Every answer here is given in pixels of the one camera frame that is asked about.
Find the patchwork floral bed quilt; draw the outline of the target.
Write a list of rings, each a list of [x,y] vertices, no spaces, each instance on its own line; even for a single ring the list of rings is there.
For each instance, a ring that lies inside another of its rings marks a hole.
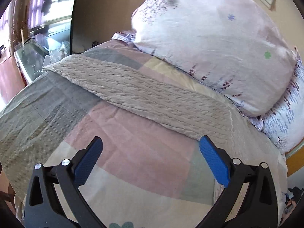
[[[277,227],[287,165],[231,101],[110,40],[1,111],[25,227]]]

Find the pink floral left pillow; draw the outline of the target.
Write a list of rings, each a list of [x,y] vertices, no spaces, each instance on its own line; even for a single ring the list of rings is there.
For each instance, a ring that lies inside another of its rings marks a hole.
[[[145,0],[113,38],[188,73],[247,116],[285,92],[296,54],[253,0]]]

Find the wooden headboard frame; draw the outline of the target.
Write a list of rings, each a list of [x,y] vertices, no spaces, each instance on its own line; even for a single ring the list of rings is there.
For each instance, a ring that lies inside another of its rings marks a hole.
[[[304,147],[303,140],[286,154],[287,176],[291,176],[303,167]]]

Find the beige cable knit sweater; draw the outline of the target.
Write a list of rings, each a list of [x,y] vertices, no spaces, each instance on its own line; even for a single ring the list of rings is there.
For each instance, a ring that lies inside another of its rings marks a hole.
[[[73,84],[121,109],[192,139],[208,135],[244,157],[281,157],[277,147],[222,95],[196,92],[148,77],[126,65],[71,55],[47,65]]]

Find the blue floral right pillow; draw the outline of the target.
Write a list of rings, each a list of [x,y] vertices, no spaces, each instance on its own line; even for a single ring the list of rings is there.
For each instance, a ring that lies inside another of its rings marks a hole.
[[[263,132],[284,154],[303,139],[303,63],[296,54],[296,65],[287,89],[264,115],[249,121]]]

